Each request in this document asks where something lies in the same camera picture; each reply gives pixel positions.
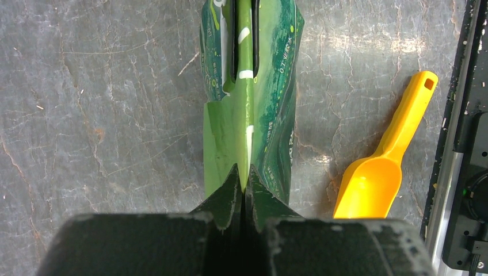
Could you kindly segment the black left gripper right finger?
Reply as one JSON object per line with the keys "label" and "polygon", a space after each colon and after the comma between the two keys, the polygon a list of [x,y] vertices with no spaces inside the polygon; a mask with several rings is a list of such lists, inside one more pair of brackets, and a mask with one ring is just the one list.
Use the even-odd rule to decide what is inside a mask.
{"label": "black left gripper right finger", "polygon": [[304,218],[252,167],[245,193],[248,275],[433,275],[419,234],[397,219]]}

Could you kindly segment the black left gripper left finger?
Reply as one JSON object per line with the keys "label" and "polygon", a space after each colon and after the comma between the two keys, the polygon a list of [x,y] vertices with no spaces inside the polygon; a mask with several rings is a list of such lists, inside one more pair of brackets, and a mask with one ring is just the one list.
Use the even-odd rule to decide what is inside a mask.
{"label": "black left gripper left finger", "polygon": [[188,213],[79,214],[54,237],[38,275],[239,275],[236,166]]}

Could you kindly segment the yellow plastic scoop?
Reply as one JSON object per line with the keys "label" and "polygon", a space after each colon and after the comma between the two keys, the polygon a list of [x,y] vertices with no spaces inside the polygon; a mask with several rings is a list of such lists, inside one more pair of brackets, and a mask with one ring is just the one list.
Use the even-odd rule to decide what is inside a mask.
{"label": "yellow plastic scoop", "polygon": [[345,170],[333,218],[384,219],[402,183],[402,159],[438,84],[431,71],[413,75],[375,152]]}

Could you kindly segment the green cat litter bag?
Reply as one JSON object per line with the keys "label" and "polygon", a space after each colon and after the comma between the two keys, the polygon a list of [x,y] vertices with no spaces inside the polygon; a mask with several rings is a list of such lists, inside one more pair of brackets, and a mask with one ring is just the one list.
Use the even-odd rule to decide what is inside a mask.
{"label": "green cat litter bag", "polygon": [[201,11],[204,185],[207,196],[237,166],[289,201],[296,62],[304,18],[295,1],[206,1]]}

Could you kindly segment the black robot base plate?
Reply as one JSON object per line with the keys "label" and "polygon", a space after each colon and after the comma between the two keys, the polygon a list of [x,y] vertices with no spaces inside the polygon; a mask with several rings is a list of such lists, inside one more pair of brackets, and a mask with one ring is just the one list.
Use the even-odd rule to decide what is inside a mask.
{"label": "black robot base plate", "polygon": [[487,274],[487,2],[468,1],[421,233],[435,275]]}

